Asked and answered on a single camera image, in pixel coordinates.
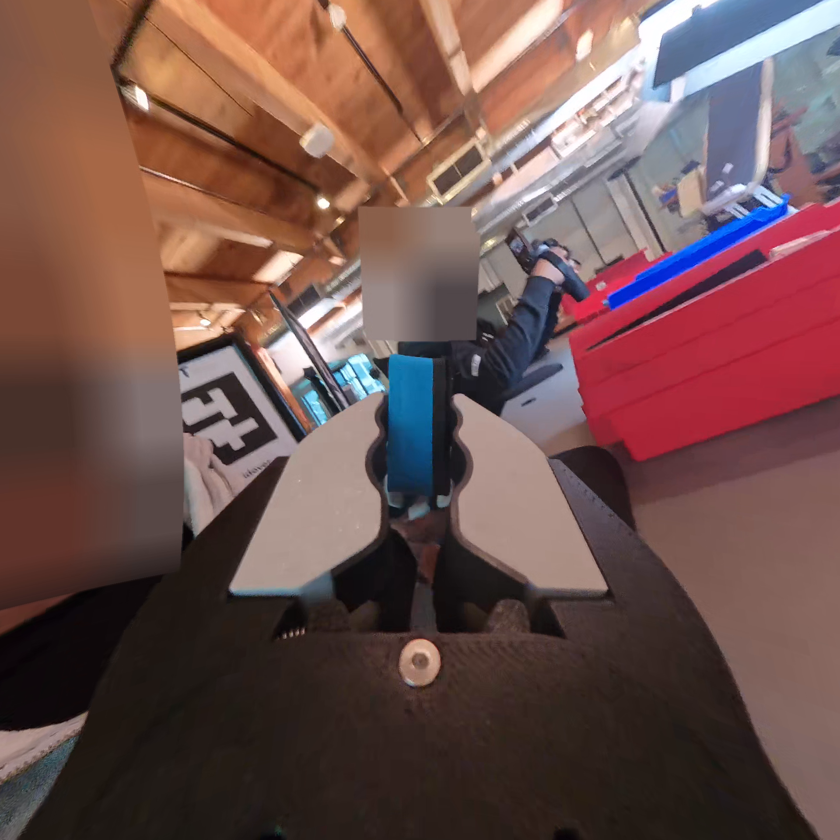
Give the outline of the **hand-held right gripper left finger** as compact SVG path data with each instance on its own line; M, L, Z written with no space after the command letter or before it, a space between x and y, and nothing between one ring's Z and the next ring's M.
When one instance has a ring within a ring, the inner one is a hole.
M234 596L335 597L336 576L385 535L385 497L371 455L383 442L385 394L307 436L289 457L228 586Z

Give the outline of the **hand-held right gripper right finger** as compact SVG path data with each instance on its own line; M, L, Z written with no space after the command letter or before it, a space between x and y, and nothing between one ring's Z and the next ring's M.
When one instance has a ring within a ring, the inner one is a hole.
M453 408L465 456L449 506L454 537L527 596L604 596L606 580L541 449L465 395Z

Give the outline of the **blue and black tool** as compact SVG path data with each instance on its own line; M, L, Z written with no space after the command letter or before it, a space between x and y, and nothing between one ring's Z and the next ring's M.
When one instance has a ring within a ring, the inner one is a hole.
M447 497L452 487L452 376L442 344L408 343L389 359L386 478L390 491Z

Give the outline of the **large red storage bin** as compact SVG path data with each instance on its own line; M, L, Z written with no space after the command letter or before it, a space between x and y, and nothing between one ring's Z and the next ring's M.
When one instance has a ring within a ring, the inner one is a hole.
M593 350L734 260L769 261ZM576 328L570 351L595 443L636 461L839 394L839 204L812 204Z

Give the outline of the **person's left hand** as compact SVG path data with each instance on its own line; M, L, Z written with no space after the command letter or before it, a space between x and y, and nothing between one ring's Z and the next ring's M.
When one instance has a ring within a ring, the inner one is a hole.
M430 511L421 518L403 518L396 522L398 531L416 559L421 582L432 585L448 527L448 513L445 510Z

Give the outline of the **framed marker sign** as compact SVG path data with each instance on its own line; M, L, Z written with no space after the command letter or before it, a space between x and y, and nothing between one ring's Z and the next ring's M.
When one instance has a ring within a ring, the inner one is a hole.
M306 437L291 398L244 339L226 334L176 358L185 450L208 448L209 465L234 494Z

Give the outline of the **black flat pad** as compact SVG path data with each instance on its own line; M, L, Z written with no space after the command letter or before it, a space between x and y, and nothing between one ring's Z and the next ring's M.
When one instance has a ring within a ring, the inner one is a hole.
M757 249L749 252L748 254L740 257L739 259L734 260L730 264L722 267L718 271L714 272L713 274L709 275L709 277L705 278L704 280L699 281L692 287L687 288L686 290L681 291L679 294L674 295L660 306L650 310L649 312L645 313L641 318L637 318L636 320L630 322L626 326L620 328L619 330L615 331L614 333L608 335L600 342L591 344L587 349L593 350L598 347L603 346L604 344L616 339L620 335L624 335L625 333L631 332L634 329L638 328L642 324L652 321L666 312L670 312L679 306L687 303L688 301L698 298L701 295L733 280L737 277L740 277L743 274L748 273L751 270L758 268L759 266L767 263L769 261L768 257L765 254Z

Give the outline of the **blue storage bin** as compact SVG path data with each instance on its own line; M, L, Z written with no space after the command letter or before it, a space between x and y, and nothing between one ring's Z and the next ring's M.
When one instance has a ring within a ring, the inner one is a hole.
M775 224L794 210L790 207L791 195L785 193L778 204L761 206L740 217L716 232L697 240L673 255L661 259L649 269L639 273L624 287L611 292L604 303L614 311L662 286L677 276L694 269L726 249Z

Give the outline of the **black display board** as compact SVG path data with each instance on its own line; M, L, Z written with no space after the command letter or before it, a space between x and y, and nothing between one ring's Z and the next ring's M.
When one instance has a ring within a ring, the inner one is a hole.
M774 60L740 70L709 89L706 205L754 193L770 162Z

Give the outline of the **overhead light panel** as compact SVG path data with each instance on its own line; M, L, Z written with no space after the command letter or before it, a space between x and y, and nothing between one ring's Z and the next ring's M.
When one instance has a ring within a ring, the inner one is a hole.
M673 102L775 61L774 94L838 93L838 1L657 2L639 20L640 98Z

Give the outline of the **silver air duct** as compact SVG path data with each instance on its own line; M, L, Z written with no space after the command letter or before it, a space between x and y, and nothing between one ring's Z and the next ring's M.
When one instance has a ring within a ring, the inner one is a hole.
M648 50L636 45L561 103L521 121L492 161L491 173L503 180L472 201L480 236L494 235L526 205L626 152L642 115L649 64Z

